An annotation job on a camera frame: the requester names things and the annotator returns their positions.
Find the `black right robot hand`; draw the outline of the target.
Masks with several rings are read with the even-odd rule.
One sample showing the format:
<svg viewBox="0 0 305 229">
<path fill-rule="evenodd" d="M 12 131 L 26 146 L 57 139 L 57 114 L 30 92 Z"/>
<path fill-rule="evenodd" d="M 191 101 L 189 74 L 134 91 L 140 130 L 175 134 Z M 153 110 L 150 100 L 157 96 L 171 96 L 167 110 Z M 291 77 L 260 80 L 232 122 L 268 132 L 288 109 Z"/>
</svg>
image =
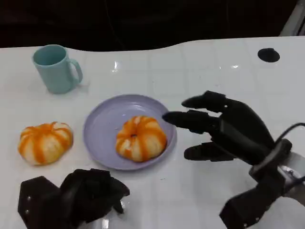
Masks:
<svg viewBox="0 0 305 229">
<path fill-rule="evenodd" d="M 238 158 L 257 165 L 275 147 L 268 128 L 247 104 L 224 94 L 206 91 L 182 102 L 187 112 L 171 111 L 162 115 L 167 123 L 192 133 L 208 133 L 210 142 L 192 146 L 184 157 L 192 161 L 230 161 Z"/>
</svg>

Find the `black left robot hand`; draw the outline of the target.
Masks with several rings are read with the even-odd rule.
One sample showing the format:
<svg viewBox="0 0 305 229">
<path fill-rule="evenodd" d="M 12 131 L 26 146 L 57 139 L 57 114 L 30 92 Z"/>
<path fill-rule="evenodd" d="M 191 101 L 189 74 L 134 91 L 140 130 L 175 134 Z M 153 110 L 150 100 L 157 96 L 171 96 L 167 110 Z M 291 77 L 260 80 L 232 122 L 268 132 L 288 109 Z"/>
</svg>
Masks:
<svg viewBox="0 0 305 229">
<path fill-rule="evenodd" d="M 107 170 L 76 169 L 60 186 L 62 217 L 67 228 L 76 229 L 106 216 L 112 209 L 124 213 L 121 200 L 129 188 Z"/>
</svg>

